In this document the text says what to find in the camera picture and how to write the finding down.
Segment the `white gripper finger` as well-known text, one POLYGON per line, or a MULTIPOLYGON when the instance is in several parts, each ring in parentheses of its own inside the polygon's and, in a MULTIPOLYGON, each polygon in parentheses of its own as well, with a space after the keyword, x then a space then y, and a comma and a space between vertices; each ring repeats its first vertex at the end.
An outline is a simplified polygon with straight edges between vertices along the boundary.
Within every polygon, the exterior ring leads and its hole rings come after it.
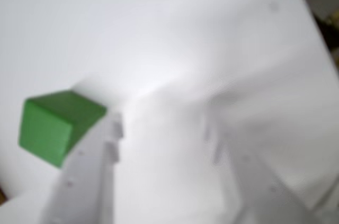
POLYGON ((211 161, 220 174, 225 200, 236 204, 226 223, 321 223, 238 131, 218 117, 208 117, 204 138, 213 145, 211 161))
POLYGON ((67 155, 40 223, 114 222, 114 165, 122 138, 120 113, 88 129, 67 155))

